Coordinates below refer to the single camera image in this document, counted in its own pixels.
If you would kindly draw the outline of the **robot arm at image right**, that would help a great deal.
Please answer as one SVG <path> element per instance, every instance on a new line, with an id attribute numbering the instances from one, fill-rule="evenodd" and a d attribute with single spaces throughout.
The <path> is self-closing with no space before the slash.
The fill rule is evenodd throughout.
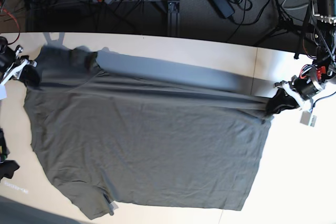
<path id="1" fill-rule="evenodd" d="M 266 111 L 279 114 L 284 110 L 316 106 L 313 97 L 322 92 L 328 82 L 335 82 L 335 0 L 308 0 L 302 25 L 286 18 L 285 9 L 278 5 L 279 24 L 286 31 L 297 31 L 298 43 L 294 58 L 301 51 L 311 59 L 297 76 L 274 84 L 276 94 L 268 101 Z"/>

